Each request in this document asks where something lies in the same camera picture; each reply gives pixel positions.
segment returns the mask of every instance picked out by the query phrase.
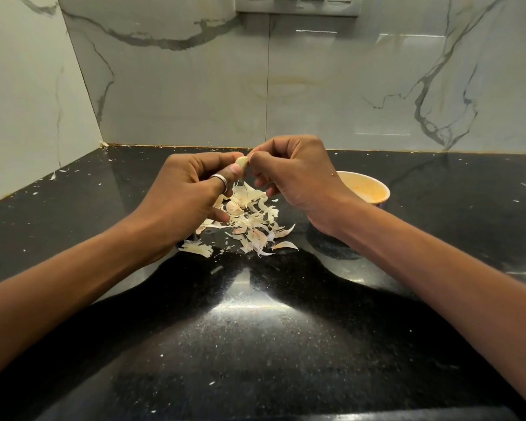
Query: tiled wall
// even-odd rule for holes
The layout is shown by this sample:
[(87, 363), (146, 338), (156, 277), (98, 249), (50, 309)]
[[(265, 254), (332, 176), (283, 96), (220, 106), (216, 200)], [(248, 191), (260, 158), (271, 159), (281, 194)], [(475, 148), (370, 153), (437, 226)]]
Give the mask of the tiled wall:
[(356, 20), (60, 5), (108, 142), (526, 152), (526, 0), (364, 0)]
[(57, 0), (0, 0), (0, 198), (100, 140)]

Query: person's left hand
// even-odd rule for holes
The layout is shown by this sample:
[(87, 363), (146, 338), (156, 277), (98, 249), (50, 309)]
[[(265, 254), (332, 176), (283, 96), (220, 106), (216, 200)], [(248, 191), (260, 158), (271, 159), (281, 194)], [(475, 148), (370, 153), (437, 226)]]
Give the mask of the person's left hand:
[(144, 245), (152, 246), (151, 259), (160, 259), (177, 242), (187, 238), (207, 218), (227, 222), (230, 216), (213, 207), (224, 191), (218, 173), (228, 181), (227, 196), (232, 184), (242, 175), (234, 164), (241, 152), (207, 152), (171, 155), (139, 207), (121, 225), (138, 233)]

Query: bowl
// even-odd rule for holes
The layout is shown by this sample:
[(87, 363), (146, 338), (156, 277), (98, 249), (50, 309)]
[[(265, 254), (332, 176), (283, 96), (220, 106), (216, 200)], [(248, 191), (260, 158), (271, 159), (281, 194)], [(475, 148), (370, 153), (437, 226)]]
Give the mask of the bowl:
[(372, 205), (380, 205), (390, 198), (390, 190), (374, 177), (351, 171), (337, 171), (341, 181), (349, 189)]

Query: person's right arm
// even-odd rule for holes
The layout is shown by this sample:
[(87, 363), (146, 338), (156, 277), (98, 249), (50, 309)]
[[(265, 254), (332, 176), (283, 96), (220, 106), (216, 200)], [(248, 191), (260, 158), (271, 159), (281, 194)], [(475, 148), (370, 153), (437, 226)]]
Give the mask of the person's right arm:
[(415, 292), (526, 399), (526, 285), (365, 203), (315, 136), (279, 136), (248, 155), (267, 195), (282, 193), (334, 236)]

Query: bowl rim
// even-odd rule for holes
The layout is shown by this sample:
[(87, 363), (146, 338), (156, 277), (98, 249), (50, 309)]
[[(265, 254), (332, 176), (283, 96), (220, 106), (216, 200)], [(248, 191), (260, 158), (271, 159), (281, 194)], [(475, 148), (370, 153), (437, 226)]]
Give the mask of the bowl rim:
[(370, 176), (367, 176), (365, 174), (361, 174), (361, 173), (356, 173), (354, 171), (337, 171), (337, 174), (339, 173), (347, 173), (347, 174), (354, 174), (354, 175), (357, 175), (357, 176), (361, 176), (361, 177), (367, 177), (373, 181), (375, 181), (376, 183), (379, 183), (380, 186), (382, 186), (384, 188), (384, 190), (386, 190), (386, 197), (383, 198), (383, 199), (380, 199), (378, 202), (374, 202), (374, 203), (371, 203), (372, 205), (378, 205), (378, 204), (383, 204), (385, 203), (389, 198), (390, 198), (390, 195), (392, 194), (390, 192), (390, 188), (387, 187), (384, 183), (382, 183), (380, 180), (378, 180), (377, 178), (374, 178), (374, 177), (370, 177)]

